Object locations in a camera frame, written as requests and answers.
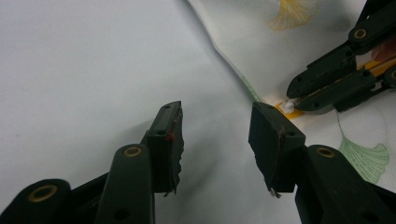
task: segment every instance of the metal screw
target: metal screw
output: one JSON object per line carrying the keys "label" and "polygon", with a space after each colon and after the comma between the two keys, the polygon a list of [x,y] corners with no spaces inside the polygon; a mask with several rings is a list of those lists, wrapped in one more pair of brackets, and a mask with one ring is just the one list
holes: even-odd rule
{"label": "metal screw", "polygon": [[367,32],[364,29],[359,29],[357,31],[355,31],[355,34],[353,35],[356,39],[362,39],[364,37],[366,37]]}
{"label": "metal screw", "polygon": [[29,194],[28,199],[32,203],[41,203],[52,197],[56,193],[56,191],[58,191],[58,187],[56,187],[55,185],[44,185],[40,188],[33,190]]}
{"label": "metal screw", "polygon": [[142,153],[142,148],[140,147],[128,147],[124,150],[124,156],[126,157],[135,157]]}
{"label": "metal screw", "polygon": [[326,157],[326,158],[333,158],[335,157],[335,153],[329,149],[327,149],[326,147],[318,147],[317,148],[317,153],[322,156],[322,157]]}

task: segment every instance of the green ginkgo leaf print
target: green ginkgo leaf print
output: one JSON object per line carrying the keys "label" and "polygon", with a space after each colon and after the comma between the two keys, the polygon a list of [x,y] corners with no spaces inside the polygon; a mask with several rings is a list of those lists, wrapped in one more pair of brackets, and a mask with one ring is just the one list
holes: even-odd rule
{"label": "green ginkgo leaf print", "polygon": [[361,175],[370,183],[378,183],[379,178],[385,173],[385,166],[389,163],[387,148],[378,144],[376,147],[362,147],[350,141],[343,134],[343,142],[338,149]]}

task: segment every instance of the white table surface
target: white table surface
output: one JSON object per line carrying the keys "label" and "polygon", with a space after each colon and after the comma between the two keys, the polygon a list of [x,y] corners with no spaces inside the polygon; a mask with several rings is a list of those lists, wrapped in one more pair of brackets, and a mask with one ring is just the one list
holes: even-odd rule
{"label": "white table surface", "polygon": [[251,99],[183,0],[0,2],[0,211],[46,178],[108,172],[162,105],[181,100],[177,195],[157,223],[299,223],[248,144]]}

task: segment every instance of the leaf pattern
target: leaf pattern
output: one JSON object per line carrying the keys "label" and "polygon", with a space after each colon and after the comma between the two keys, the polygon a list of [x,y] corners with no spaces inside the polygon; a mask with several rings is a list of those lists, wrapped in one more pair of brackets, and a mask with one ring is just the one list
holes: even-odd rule
{"label": "leaf pattern", "polygon": [[343,135],[339,151],[365,181],[373,184],[378,183],[381,175],[385,173],[385,166],[389,163],[388,150],[382,144],[374,148],[362,147]]}
{"label": "leaf pattern", "polygon": [[318,0],[280,0],[277,16],[268,22],[273,30],[306,24],[318,12]]}

